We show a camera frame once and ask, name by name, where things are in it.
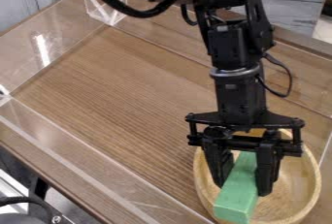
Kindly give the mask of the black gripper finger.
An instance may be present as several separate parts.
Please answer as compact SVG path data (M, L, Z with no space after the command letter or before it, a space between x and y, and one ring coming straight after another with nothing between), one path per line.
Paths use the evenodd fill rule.
M274 144L259 144L256 148L255 182L258 195L265 197L273 188L278 171L278 158Z
M232 168L232 154L226 147L214 143L204 143L202 150L214 184L222 187Z

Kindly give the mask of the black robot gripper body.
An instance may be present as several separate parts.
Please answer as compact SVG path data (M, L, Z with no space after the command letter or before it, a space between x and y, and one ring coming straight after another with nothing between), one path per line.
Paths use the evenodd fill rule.
M212 68L210 76L215 81L218 109L186 116L187 143L250 152L269 144L270 153L299 157L305 122L269 111L262 65L235 71Z

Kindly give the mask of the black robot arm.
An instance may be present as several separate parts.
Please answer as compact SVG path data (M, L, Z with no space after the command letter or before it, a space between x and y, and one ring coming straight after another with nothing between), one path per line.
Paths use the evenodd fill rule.
M192 7L211 57L210 77L215 83L216 109L191 113L188 143L203 149L211 177L223 185L232 166L231 153L251 151L256 157L258 194L271 192L279 160L302 154L301 119L270 112L262 61L274 62L273 28L262 0L172 0Z

